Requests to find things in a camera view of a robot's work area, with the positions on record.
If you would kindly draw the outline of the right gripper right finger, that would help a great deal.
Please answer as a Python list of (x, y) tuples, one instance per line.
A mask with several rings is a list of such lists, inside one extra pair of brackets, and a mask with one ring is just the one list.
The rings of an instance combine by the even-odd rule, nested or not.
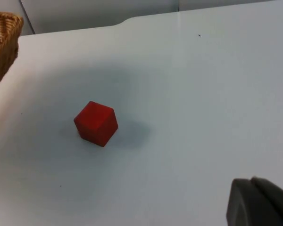
[(251, 182), (271, 203), (283, 220), (283, 189), (265, 178), (253, 177)]

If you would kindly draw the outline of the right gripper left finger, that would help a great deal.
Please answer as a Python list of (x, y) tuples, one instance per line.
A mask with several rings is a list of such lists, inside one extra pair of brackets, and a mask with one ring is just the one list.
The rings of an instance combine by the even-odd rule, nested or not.
[(264, 178), (232, 181), (226, 220), (229, 226), (283, 226), (277, 207), (283, 189)]

